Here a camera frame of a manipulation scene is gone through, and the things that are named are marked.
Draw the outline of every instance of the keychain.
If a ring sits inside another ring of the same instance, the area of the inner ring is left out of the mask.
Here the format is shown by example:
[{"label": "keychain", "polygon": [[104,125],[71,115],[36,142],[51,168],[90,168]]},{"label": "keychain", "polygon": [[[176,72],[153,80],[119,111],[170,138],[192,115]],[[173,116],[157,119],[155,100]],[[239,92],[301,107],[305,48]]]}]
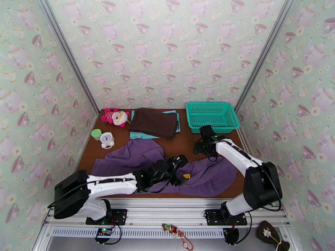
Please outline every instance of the keychain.
[{"label": "keychain", "polygon": [[187,249],[188,251],[193,251],[193,243],[185,236],[183,230],[178,230],[178,227],[168,224],[162,224],[162,227],[164,231],[169,231],[169,233],[171,233],[174,238],[181,238],[181,241],[183,242],[183,248]]}]

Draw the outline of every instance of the brown towel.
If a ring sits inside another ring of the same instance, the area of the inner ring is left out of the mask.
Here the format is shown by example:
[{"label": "brown towel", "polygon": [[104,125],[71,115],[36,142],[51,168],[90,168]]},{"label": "brown towel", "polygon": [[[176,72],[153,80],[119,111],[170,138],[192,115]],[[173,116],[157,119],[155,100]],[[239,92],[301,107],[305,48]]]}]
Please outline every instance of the brown towel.
[{"label": "brown towel", "polygon": [[262,221],[259,224],[256,237],[266,243],[275,245],[278,251],[288,251],[290,249],[290,243],[282,241],[275,228],[268,221]]},{"label": "brown towel", "polygon": [[139,108],[127,130],[172,140],[178,121],[175,113],[160,113],[154,109]]}]

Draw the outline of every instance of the clock face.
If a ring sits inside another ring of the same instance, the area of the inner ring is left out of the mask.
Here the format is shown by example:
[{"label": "clock face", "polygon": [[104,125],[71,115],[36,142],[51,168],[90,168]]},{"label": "clock face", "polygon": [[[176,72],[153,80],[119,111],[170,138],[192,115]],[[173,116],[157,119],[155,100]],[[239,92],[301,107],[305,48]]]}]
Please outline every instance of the clock face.
[{"label": "clock face", "polygon": [[100,140],[103,142],[109,141],[112,138],[110,133],[103,133],[100,137]]}]

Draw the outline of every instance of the teal cloth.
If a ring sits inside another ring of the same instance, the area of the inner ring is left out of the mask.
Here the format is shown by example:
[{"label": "teal cloth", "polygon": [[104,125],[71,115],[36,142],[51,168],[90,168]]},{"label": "teal cloth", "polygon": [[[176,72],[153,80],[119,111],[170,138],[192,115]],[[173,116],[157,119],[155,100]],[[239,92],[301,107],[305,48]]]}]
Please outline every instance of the teal cloth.
[{"label": "teal cloth", "polygon": [[[180,132],[179,113],[176,112],[175,110],[163,111],[163,113],[175,113],[175,114],[177,114],[178,126],[177,126],[177,130],[175,132],[179,133]],[[134,115],[135,115],[135,111],[132,110],[131,111],[131,119],[133,119]],[[130,139],[132,139],[132,140],[134,140],[134,139],[156,139],[156,138],[159,138],[159,137],[149,135],[149,134],[145,134],[145,133],[130,132]]]}]

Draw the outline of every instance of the purple towel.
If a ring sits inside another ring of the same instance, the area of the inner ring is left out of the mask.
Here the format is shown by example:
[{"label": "purple towel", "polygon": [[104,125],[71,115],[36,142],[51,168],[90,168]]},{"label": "purple towel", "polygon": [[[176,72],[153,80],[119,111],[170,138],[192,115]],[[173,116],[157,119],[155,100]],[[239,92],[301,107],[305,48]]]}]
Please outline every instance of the purple towel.
[{"label": "purple towel", "polygon": [[[131,140],[124,147],[108,153],[106,159],[95,160],[92,175],[124,175],[145,169],[159,159],[164,159],[163,148],[154,140]],[[232,163],[222,157],[218,157],[216,162],[202,159],[188,163],[177,171],[177,175],[191,174],[191,179],[179,187],[169,184],[162,193],[215,197],[234,182],[237,171]],[[158,184],[150,191],[157,191],[164,185]]]}]

